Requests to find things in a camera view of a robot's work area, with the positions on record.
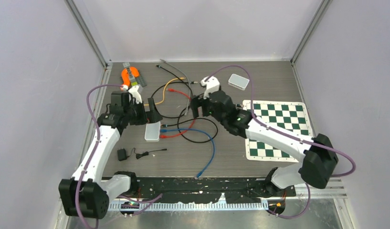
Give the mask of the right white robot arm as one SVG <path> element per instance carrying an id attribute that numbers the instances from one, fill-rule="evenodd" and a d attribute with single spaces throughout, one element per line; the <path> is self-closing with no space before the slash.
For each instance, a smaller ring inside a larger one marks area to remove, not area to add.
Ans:
<path id="1" fill-rule="evenodd" d="M 277 196 L 289 186 L 303 183 L 324 189 L 338 163 L 338 156 L 331 151 L 332 144 L 326 135 L 298 135 L 268 125 L 254 112 L 237 108 L 231 97 L 222 90 L 207 96 L 193 96 L 190 107 L 194 117 L 199 116 L 198 109 L 201 108 L 203 116 L 212 116 L 230 134 L 266 143 L 297 160 L 297 163 L 275 167 L 268 173 L 263 190 L 271 196 Z"/>

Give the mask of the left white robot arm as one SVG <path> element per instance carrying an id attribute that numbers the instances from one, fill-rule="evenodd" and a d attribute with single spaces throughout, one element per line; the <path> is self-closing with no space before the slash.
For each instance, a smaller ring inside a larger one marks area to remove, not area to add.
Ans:
<path id="1" fill-rule="evenodd" d="M 95 119 L 95 135 L 78 169 L 59 184 L 60 198 L 68 216 L 103 219 L 110 202 L 124 194 L 134 197 L 139 190 L 134 172 L 116 172 L 103 182 L 103 172 L 109 156 L 129 125 L 145 125 L 145 140 L 159 141 L 162 117 L 155 110 L 152 98 L 145 109 L 137 86 L 128 91 L 114 91 L 107 113 Z"/>

